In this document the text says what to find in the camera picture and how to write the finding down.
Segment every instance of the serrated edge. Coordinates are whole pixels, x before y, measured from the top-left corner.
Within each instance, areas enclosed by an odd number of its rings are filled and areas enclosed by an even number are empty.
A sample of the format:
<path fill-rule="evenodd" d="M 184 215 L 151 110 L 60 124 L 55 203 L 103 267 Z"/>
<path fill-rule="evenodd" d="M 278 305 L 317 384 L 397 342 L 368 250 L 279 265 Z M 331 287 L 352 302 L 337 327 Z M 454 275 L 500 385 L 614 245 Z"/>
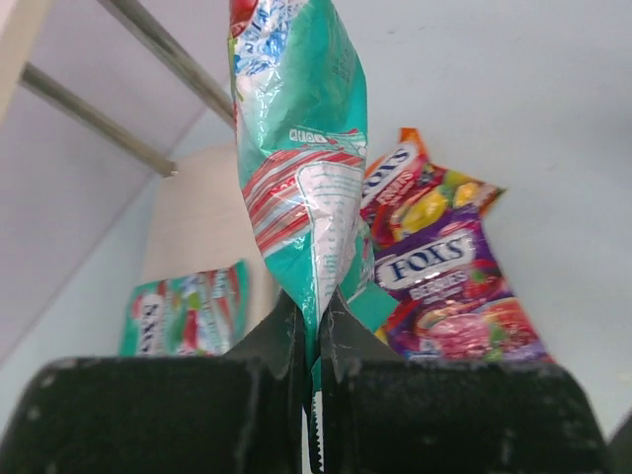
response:
<path fill-rule="evenodd" d="M 318 391 L 312 397 L 312 414 L 314 415 L 314 430 L 318 443 L 318 467 L 325 472 L 325 437 L 323 434 L 323 392 Z"/>

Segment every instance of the yellow candy illustration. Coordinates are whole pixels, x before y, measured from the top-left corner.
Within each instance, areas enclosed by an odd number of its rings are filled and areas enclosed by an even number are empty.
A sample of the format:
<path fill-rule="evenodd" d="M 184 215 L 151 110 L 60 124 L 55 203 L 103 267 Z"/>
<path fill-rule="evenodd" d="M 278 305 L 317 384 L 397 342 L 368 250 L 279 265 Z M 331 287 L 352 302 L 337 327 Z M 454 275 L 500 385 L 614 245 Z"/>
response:
<path fill-rule="evenodd" d="M 478 188 L 479 186 L 473 182 L 459 186 L 456 189 L 456 194 L 454 195 L 453 207 L 462 207 L 463 205 L 472 202 L 472 200 L 474 200 L 474 198 L 478 195 Z"/>
<path fill-rule="evenodd" d="M 407 199 L 404 201 L 402 205 L 396 208 L 390 217 L 391 227 L 400 227 L 404 216 L 408 212 L 408 209 L 411 208 L 411 204 L 415 201 L 415 199 Z"/>
<path fill-rule="evenodd" d="M 454 170 L 447 170 L 445 172 L 445 175 L 443 175 L 443 183 L 451 188 L 458 188 L 459 186 L 465 185 L 470 181 L 472 181 L 472 178 Z"/>
<path fill-rule="evenodd" d="M 447 198 L 441 193 L 440 187 L 434 188 L 408 208 L 400 226 L 393 229 L 395 238 L 403 240 L 407 235 L 434 224 L 443 215 L 447 205 Z"/>
<path fill-rule="evenodd" d="M 377 328 L 377 331 L 375 331 L 375 336 L 377 337 L 377 339 L 379 339 L 382 343 L 384 344 L 388 344 L 388 340 L 386 339 L 386 331 L 384 331 L 384 328 Z"/>

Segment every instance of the nutrition label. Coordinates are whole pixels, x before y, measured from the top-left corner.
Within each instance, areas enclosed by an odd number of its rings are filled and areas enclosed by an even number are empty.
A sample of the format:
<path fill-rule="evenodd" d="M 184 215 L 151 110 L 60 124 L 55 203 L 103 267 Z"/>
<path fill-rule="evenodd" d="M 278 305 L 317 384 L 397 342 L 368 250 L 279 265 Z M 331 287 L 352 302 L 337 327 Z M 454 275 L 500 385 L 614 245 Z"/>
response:
<path fill-rule="evenodd" d="M 336 163 L 305 165 L 296 173 L 312 228 L 318 316 L 322 316 L 355 254 L 362 170 Z"/>

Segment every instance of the green candy bag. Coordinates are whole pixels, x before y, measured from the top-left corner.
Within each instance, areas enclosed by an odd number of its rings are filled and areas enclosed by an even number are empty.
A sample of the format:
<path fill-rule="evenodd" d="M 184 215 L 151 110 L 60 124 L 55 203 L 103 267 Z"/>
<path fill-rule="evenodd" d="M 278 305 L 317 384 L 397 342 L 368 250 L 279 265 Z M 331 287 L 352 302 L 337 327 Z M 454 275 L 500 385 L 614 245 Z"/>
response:
<path fill-rule="evenodd" d="M 246 328 L 246 264 L 138 286 L 127 305 L 121 356 L 221 356 Z"/>
<path fill-rule="evenodd" d="M 303 313 L 311 367 L 336 287 L 352 311 L 370 295 L 376 321 L 394 308 L 373 286 L 359 217 L 364 73 L 330 0 L 232 0 L 229 58 L 242 194 L 266 265 Z"/>

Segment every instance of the fox's candy bag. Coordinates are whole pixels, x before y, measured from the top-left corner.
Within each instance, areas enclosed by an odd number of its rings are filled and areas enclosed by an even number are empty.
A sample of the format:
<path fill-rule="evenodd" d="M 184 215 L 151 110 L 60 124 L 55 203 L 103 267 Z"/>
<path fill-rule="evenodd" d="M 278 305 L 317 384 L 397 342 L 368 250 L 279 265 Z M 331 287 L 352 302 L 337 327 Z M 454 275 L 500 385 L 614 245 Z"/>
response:
<path fill-rule="evenodd" d="M 402 128 L 395 151 L 366 170 L 361 215 L 376 246 L 385 249 L 466 204 L 484 213 L 502 192 L 432 163 L 419 132 Z"/>
<path fill-rule="evenodd" d="M 244 262 L 137 287 L 130 298 L 122 356 L 221 356 L 244 336 Z"/>
<path fill-rule="evenodd" d="M 229 56 L 242 194 L 268 268 L 301 308 L 311 364 L 335 288 L 352 298 L 373 285 L 358 235 L 364 74 L 330 0 L 232 0 Z"/>
<path fill-rule="evenodd" d="M 550 360 L 472 204 L 379 253 L 375 276 L 400 301 L 384 329 L 406 357 Z"/>

